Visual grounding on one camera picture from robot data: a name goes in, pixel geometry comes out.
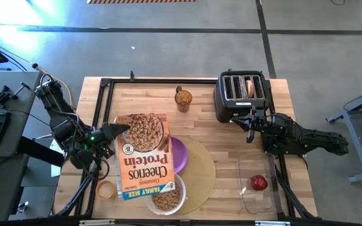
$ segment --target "purple bowl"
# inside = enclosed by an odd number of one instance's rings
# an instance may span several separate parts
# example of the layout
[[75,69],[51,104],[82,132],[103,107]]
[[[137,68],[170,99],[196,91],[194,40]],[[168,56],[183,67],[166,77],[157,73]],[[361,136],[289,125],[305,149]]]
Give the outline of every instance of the purple bowl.
[[173,146],[173,163],[175,173],[179,173],[187,164],[188,151],[187,147],[177,138],[171,137]]

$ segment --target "desk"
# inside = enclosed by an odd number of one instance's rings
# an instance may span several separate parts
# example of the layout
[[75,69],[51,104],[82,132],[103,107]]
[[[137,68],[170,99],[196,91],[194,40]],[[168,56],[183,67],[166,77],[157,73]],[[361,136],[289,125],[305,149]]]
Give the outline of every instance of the desk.
[[[101,77],[86,77],[80,94],[77,113],[91,125],[96,106]],[[116,84],[111,102],[109,122],[116,115],[136,112],[166,112],[172,136],[189,136],[200,141],[210,152],[216,165],[216,183],[209,199],[199,209],[186,215],[159,216],[146,208],[145,200],[121,201],[96,198],[93,218],[149,218],[149,219],[197,219],[197,220],[273,220],[276,214],[250,214],[241,208],[236,180],[236,162],[243,153],[261,153],[260,135],[251,144],[235,124],[221,124],[216,120],[213,90],[214,85],[185,84],[183,89],[192,93],[194,99],[187,113],[180,113],[174,102],[174,84]],[[287,81],[271,80],[276,110],[294,118],[294,111]],[[106,103],[108,89],[102,103]],[[104,108],[100,112],[102,124]],[[107,180],[115,181],[114,160],[109,159],[110,172]],[[317,215],[310,180],[305,163],[296,156],[286,156],[290,186],[302,204]],[[79,187],[81,170],[65,163],[58,182],[54,209],[59,211]],[[89,196],[86,190],[83,209]]]
[[[29,113],[35,99],[34,89],[38,85],[39,72],[0,72],[0,90],[7,85],[13,92],[21,87],[20,82],[29,85],[31,90],[23,89],[18,100],[9,100],[6,107]],[[0,161],[12,156],[0,164],[0,221],[7,220],[18,201],[21,182],[29,156],[15,154],[21,140],[28,115],[22,112],[10,112],[11,118],[0,144]]]

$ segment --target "apple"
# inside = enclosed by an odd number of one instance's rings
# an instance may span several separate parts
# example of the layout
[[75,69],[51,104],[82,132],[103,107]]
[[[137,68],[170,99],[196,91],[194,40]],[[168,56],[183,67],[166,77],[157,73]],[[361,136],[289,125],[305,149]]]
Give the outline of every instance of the apple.
[[268,187],[268,182],[262,175],[256,175],[251,178],[251,187],[255,191],[263,191]]

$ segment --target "concrete floor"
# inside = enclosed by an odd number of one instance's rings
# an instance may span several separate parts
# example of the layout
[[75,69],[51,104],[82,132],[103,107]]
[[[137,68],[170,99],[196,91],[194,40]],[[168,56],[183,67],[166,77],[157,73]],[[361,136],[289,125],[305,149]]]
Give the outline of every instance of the concrete floor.
[[[0,15],[4,16],[0,23],[9,24],[260,28],[255,0],[119,5],[87,5],[86,0],[27,1],[33,9],[24,0],[1,1]],[[346,0],[343,6],[329,0],[262,3],[268,29],[362,30],[362,0]],[[341,132],[348,138],[342,122],[329,125],[324,119],[362,93],[362,36],[270,35],[269,40],[277,78],[288,80],[297,122]],[[128,76],[133,70],[136,76],[217,77],[233,68],[262,70],[269,77],[258,34],[26,33],[0,28],[0,44],[64,80],[75,106],[85,76]],[[48,120],[39,101],[32,114]],[[47,133],[47,127],[29,119],[25,136]],[[362,183],[350,185],[347,179],[362,173],[362,167],[351,141],[349,148],[351,152],[342,157],[325,150],[309,153],[309,174],[319,216],[362,223]]]

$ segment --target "black toaster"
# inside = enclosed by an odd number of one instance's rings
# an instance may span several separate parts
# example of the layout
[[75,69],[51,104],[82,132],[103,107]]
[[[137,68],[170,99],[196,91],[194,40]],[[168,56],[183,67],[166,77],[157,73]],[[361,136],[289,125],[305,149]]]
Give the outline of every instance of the black toaster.
[[246,116],[251,109],[274,109],[270,81],[257,71],[228,71],[220,74],[214,88],[214,107],[219,122]]

